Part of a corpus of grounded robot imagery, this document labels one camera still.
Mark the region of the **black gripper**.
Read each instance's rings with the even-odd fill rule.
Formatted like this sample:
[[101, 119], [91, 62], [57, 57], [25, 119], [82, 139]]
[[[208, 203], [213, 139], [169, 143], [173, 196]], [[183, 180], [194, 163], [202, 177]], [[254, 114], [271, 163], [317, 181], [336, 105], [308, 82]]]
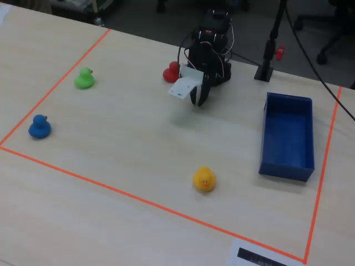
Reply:
[[195, 86], [190, 92], [191, 103], [202, 106], [208, 98], [211, 86], [218, 86], [222, 82], [222, 59], [210, 42], [202, 41], [192, 45], [192, 64], [205, 73], [202, 84]]

